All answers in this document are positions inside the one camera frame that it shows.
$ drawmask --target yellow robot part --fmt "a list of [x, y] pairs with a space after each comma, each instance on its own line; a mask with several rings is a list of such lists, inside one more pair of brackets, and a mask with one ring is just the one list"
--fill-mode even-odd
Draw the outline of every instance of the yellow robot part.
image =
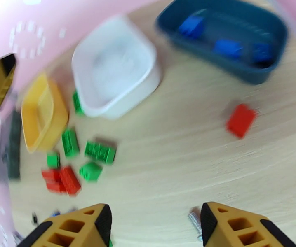
[[204, 203], [201, 222], [205, 247], [296, 247], [267, 217], [220, 203]]
[[18, 247], [106, 247], [111, 222], [108, 205], [93, 205], [46, 219]]

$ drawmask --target table surface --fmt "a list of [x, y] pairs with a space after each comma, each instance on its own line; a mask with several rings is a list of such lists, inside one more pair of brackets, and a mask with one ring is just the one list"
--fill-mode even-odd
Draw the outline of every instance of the table surface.
[[[78, 117], [71, 94], [72, 51], [50, 68], [68, 100], [81, 155], [64, 158], [78, 171], [86, 163], [87, 140], [117, 143], [112, 166], [97, 183], [81, 180], [77, 197], [45, 188], [41, 169], [46, 154], [28, 154], [21, 142], [21, 182], [11, 183], [16, 229], [33, 230], [31, 213], [43, 221], [53, 210], [65, 212], [107, 203], [113, 212], [112, 240], [118, 247], [201, 246], [187, 215], [192, 207], [216, 201], [263, 214], [296, 242], [296, 39], [291, 34], [281, 65], [259, 86], [244, 84], [206, 61], [176, 50], [154, 28], [157, 15], [171, 0], [130, 14], [153, 41], [164, 69], [157, 90], [122, 118]], [[250, 0], [272, 9], [265, 0]], [[258, 117], [238, 140], [225, 130], [234, 106], [245, 102]]]

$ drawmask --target metal bolt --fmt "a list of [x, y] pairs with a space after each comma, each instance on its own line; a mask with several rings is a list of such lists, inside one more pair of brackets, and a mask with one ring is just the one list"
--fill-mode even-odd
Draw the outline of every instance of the metal bolt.
[[193, 226], [195, 227], [195, 229], [197, 230], [197, 233], [199, 234], [197, 239], [200, 242], [203, 242], [203, 236], [202, 236], [202, 226], [200, 223], [200, 219], [198, 218], [198, 216], [196, 215], [195, 212], [191, 212], [188, 215], [189, 220], [192, 222]]

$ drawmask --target lego brick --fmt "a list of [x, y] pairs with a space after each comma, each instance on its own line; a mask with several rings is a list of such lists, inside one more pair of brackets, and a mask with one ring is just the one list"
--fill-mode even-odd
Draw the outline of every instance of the lego brick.
[[97, 181], [101, 172], [102, 172], [102, 167], [94, 162], [85, 164], [79, 170], [79, 174], [86, 181]]
[[60, 168], [60, 155], [57, 152], [47, 154], [47, 166], [50, 169]]
[[248, 108], [246, 104], [240, 104], [227, 122], [227, 130], [238, 138], [243, 138], [255, 118], [256, 112], [254, 110]]
[[269, 62], [272, 60], [272, 47], [266, 43], [253, 44], [253, 60], [255, 63]]
[[42, 177], [47, 182], [60, 182], [60, 171], [57, 169], [42, 170]]
[[82, 110], [82, 107], [80, 106], [80, 101], [78, 97], [78, 93], [75, 91], [73, 93], [73, 106], [75, 108], [75, 113], [79, 116], [83, 116], [84, 112]]
[[199, 38], [204, 31], [204, 18], [190, 16], [179, 26], [178, 31], [183, 36]]
[[55, 210], [51, 215], [50, 217], [56, 217], [56, 216], [59, 216], [61, 215], [61, 212], [59, 210]]
[[46, 183], [46, 187], [50, 192], [55, 193], [66, 193], [66, 188], [64, 187], [63, 183], [55, 182], [55, 183]]
[[70, 165], [61, 168], [60, 178], [69, 195], [76, 195], [81, 185]]
[[112, 164], [115, 159], [116, 149], [99, 143], [87, 142], [85, 156], [99, 160], [106, 164]]
[[67, 129], [63, 132], [62, 144], [66, 158], [72, 158], [79, 154], [78, 141], [74, 130]]
[[243, 53], [243, 46], [236, 41], [219, 39], [216, 41], [213, 51], [228, 58], [239, 59]]

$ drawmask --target yellow plastic bin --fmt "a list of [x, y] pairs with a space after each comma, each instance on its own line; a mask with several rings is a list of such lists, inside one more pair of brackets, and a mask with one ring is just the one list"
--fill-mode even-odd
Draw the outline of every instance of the yellow plastic bin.
[[65, 130], [69, 112], [56, 83], [41, 74], [27, 92], [21, 106], [27, 149], [48, 151]]

